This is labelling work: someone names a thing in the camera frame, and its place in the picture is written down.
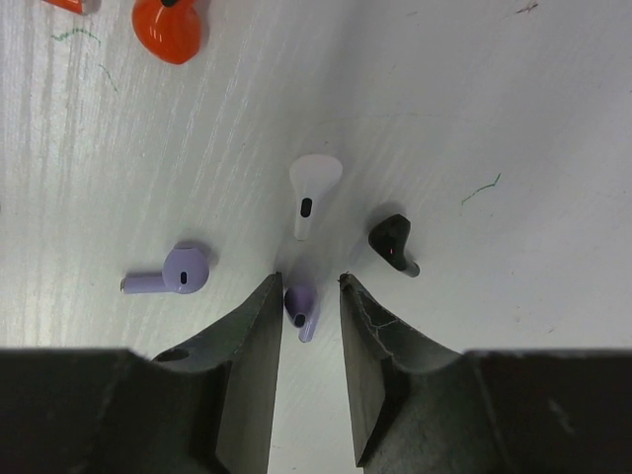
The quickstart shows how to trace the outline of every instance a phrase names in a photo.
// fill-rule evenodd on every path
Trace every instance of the earbud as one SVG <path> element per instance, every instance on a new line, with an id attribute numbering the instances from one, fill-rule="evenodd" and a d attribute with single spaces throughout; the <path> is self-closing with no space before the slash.
<path id="1" fill-rule="evenodd" d="M 96 0 L 43 0 L 56 7 L 61 7 L 78 15 L 94 13 L 97 10 Z"/>
<path id="2" fill-rule="evenodd" d="M 307 240 L 318 203 L 343 176 L 343 165 L 325 155 L 305 155 L 289 168 L 289 179 L 296 195 L 294 237 Z"/>
<path id="3" fill-rule="evenodd" d="M 408 277 L 419 275 L 419 265 L 406 259 L 404 248 L 411 232 L 411 222 L 395 214 L 377 224 L 368 234 L 368 245 L 395 270 Z"/>
<path id="4" fill-rule="evenodd" d="M 201 43 L 201 21 L 195 0 L 136 0 L 131 22 L 143 46 L 160 59 L 183 64 Z"/>
<path id="5" fill-rule="evenodd" d="M 126 276 L 120 283 L 125 294 L 174 292 L 194 293 L 208 280 L 208 263 L 201 250 L 175 248 L 165 259 L 162 274 Z"/>
<path id="6" fill-rule="evenodd" d="M 314 337 L 318 324 L 316 300 L 318 294 L 315 289 L 307 285 L 296 285 L 285 292 L 285 310 L 289 321 L 298 328 L 298 339 L 309 343 Z"/>

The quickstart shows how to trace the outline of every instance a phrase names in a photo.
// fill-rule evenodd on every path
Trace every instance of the lavender earbud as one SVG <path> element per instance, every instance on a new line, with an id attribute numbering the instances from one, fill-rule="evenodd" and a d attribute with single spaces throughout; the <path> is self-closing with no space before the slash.
<path id="1" fill-rule="evenodd" d="M 156 276 L 126 276 L 120 283 L 125 294 L 174 292 L 194 293 L 208 280 L 208 262 L 200 249 L 175 248 L 165 259 L 162 274 Z"/>
<path id="2" fill-rule="evenodd" d="M 318 324 L 317 297 L 316 290 L 307 285 L 292 286 L 285 293 L 283 301 L 285 310 L 292 325 L 300 330 L 298 339 L 303 343 L 309 343 L 316 331 Z"/>

